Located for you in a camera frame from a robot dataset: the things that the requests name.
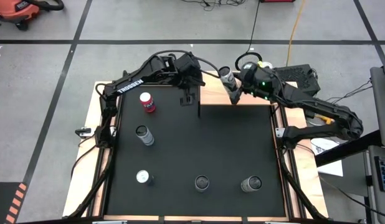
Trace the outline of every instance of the wooden board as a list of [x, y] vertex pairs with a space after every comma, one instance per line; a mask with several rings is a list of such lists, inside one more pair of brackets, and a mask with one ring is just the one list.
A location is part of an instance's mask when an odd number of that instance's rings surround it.
[[[204, 81], [206, 86], [201, 87], [201, 104], [209, 105], [230, 105], [230, 99], [227, 92], [220, 80], [204, 75]], [[254, 98], [251, 95], [242, 95], [239, 105], [269, 105], [270, 103], [261, 98]], [[306, 126], [305, 116], [302, 109], [286, 109], [288, 124], [291, 126], [297, 126], [302, 128]], [[277, 111], [278, 121], [281, 117], [279, 111]], [[100, 124], [100, 104], [98, 100], [98, 94], [93, 91], [88, 115], [86, 119], [86, 126], [96, 127]], [[81, 156], [86, 150], [90, 149], [95, 144], [94, 139], [86, 141], [80, 148], [78, 157]], [[300, 144], [311, 148], [309, 140], [302, 140]], [[93, 150], [89, 155], [83, 158], [78, 166], [75, 168], [74, 176], [70, 183], [67, 201], [64, 208], [64, 216], [71, 214], [85, 198], [86, 194], [92, 187], [93, 176], [95, 172], [95, 166], [98, 158], [98, 149]], [[295, 160], [297, 163], [297, 170], [300, 179], [302, 190], [305, 192], [309, 200], [314, 204], [318, 211], [324, 216], [328, 216], [323, 192], [320, 185], [320, 179], [318, 177], [317, 167], [315, 163], [314, 155], [305, 149], [298, 146], [295, 149]], [[107, 162], [107, 157], [104, 156], [102, 169]], [[93, 215], [98, 215], [101, 197], [103, 195], [103, 187], [97, 192], [95, 206], [93, 208]], [[299, 216], [297, 196], [293, 189], [290, 187], [290, 193], [293, 204], [293, 212], [296, 217]], [[107, 220], [158, 220], [158, 216], [105, 216]], [[202, 221], [241, 221], [241, 217], [165, 217], [165, 220], [202, 220]], [[287, 221], [286, 217], [249, 217], [249, 221]]]

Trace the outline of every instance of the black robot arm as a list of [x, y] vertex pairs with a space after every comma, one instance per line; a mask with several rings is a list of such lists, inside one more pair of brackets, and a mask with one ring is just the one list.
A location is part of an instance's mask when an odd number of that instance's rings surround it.
[[314, 98], [298, 88], [282, 82], [277, 70], [261, 68], [255, 63], [245, 64], [234, 76], [241, 81], [241, 92], [276, 102], [287, 108], [302, 108], [335, 120], [323, 126], [297, 128], [288, 126], [277, 128], [276, 136], [289, 148], [294, 148], [302, 139], [336, 136], [343, 140], [354, 140], [363, 133], [361, 120], [346, 106]]
[[[181, 52], [184, 53], [180, 58], [169, 54], [159, 56], [159, 54]], [[111, 119], [118, 113], [116, 101], [118, 96], [125, 94], [142, 84], [164, 84], [177, 86], [184, 90], [181, 100], [182, 105], [192, 103], [189, 95], [189, 88], [192, 86], [204, 86], [202, 81], [201, 66], [198, 59], [191, 52], [183, 50], [165, 50], [153, 54], [143, 65], [132, 73], [123, 72], [123, 77], [109, 84], [98, 84], [96, 91], [100, 95], [101, 123], [95, 130], [95, 140], [97, 147], [108, 148], [113, 146], [113, 136], [110, 131]], [[98, 86], [103, 85], [104, 90], [99, 92]]]

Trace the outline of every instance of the white paper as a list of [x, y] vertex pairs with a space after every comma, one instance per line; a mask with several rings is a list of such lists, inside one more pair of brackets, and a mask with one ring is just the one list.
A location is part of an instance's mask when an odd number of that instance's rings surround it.
[[[311, 140], [311, 148], [313, 152], [318, 155], [324, 151], [334, 148], [338, 143], [329, 139], [316, 138]], [[342, 161], [332, 162], [327, 165], [318, 167], [317, 170], [324, 174], [331, 174], [343, 177]]]

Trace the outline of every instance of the red can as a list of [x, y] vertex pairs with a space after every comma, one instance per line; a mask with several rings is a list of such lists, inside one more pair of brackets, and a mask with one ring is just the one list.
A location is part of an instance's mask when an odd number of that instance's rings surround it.
[[155, 110], [154, 99], [149, 93], [142, 93], [140, 95], [140, 102], [144, 106], [147, 113], [151, 113]]

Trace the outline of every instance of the metal can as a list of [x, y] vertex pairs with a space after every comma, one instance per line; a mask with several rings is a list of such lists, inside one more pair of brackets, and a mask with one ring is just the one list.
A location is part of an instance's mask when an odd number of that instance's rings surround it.
[[147, 113], [151, 113], [155, 110], [154, 99], [151, 94], [144, 92], [140, 95], [140, 103], [144, 106], [144, 110]]
[[146, 185], [153, 185], [154, 184], [154, 176], [150, 175], [147, 170], [140, 170], [136, 174], [136, 180], [137, 182], [141, 184]]
[[154, 136], [151, 134], [151, 131], [149, 131], [149, 129], [144, 126], [144, 125], [140, 125], [136, 128], [136, 135], [138, 138], [140, 138], [143, 143], [146, 145], [146, 146], [150, 146], [152, 144], [154, 144]]
[[199, 175], [195, 178], [195, 189], [202, 193], [209, 187], [209, 179], [205, 175]]
[[244, 192], [253, 192], [259, 190], [262, 186], [262, 181], [257, 176], [250, 176], [241, 182], [241, 189]]

